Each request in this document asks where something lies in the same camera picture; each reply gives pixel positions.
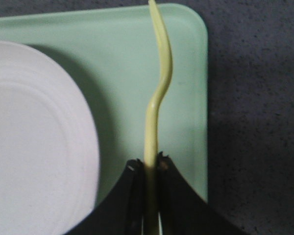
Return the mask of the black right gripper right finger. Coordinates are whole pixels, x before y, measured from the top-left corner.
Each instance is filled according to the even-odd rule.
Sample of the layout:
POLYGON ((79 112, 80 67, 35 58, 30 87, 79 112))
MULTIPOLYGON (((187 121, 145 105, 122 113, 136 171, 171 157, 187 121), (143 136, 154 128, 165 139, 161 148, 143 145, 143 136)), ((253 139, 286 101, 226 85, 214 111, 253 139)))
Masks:
POLYGON ((214 211, 187 183, 169 156, 157 156, 157 184, 162 234, 245 235, 214 211))

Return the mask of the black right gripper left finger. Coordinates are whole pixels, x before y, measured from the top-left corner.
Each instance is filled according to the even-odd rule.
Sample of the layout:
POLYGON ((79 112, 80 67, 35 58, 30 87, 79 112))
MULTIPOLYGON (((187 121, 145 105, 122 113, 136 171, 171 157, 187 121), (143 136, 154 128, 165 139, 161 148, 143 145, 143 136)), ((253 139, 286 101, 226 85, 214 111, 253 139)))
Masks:
POLYGON ((144 165, 129 160, 104 200, 68 235, 141 235, 144 213, 144 165))

